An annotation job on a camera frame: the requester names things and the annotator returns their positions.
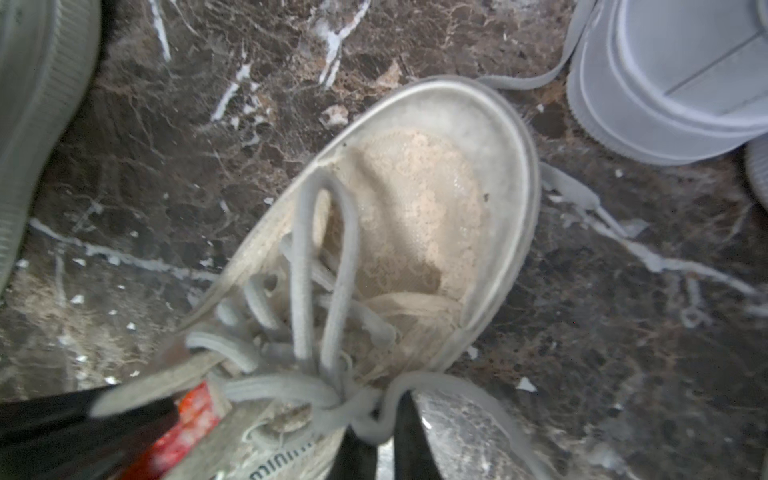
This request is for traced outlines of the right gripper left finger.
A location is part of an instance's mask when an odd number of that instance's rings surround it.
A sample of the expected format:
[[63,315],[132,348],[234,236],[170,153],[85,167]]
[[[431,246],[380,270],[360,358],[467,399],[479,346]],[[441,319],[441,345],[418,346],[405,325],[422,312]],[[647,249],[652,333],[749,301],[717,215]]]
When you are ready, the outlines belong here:
[[374,480],[377,463],[378,447],[362,441],[348,428],[326,480]]

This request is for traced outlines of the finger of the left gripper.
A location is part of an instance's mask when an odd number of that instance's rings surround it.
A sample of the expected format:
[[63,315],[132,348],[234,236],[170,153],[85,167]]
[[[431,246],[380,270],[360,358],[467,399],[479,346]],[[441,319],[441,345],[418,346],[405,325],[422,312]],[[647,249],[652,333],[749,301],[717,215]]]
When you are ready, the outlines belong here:
[[95,417],[110,386],[1,405],[3,479],[112,479],[178,421],[172,398]]

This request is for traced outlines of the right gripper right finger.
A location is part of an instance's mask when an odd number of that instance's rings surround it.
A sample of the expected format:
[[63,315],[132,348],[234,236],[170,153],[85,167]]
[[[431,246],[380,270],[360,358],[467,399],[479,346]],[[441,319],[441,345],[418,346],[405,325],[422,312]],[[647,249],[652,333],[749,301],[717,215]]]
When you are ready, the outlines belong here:
[[442,480],[421,414],[409,391],[399,400],[394,428],[394,479]]

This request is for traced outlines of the red fuzzy insole orange trim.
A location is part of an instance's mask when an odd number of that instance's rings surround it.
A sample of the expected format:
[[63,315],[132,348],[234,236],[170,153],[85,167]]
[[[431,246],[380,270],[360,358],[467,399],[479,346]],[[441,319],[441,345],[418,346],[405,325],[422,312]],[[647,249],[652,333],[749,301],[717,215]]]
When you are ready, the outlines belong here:
[[202,382],[177,403],[177,423],[120,476],[123,480],[156,480],[168,474],[220,422],[208,383]]

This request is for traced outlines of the beige sneaker one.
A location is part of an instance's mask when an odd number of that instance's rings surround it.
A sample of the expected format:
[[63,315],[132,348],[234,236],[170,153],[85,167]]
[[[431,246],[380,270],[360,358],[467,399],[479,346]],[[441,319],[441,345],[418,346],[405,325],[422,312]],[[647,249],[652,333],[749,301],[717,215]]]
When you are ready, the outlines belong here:
[[16,263],[41,172],[94,73],[98,1],[1,4],[1,281]]
[[484,409],[537,479],[552,471],[499,402],[449,367],[530,248],[539,161],[520,115],[460,77],[384,97],[262,216],[155,370],[102,394],[105,418],[205,384],[218,425],[172,479],[319,479],[344,433],[379,446],[412,391]]

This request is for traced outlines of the white sneaker one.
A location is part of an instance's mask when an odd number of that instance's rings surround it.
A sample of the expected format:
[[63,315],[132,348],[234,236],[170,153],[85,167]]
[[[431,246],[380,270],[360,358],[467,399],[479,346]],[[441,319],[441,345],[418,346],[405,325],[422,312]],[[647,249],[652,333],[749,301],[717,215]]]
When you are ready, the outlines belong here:
[[745,149],[745,171],[751,190],[768,210],[768,135],[751,140]]
[[763,1],[581,0],[558,67],[582,128],[639,162],[687,165],[767,132]]

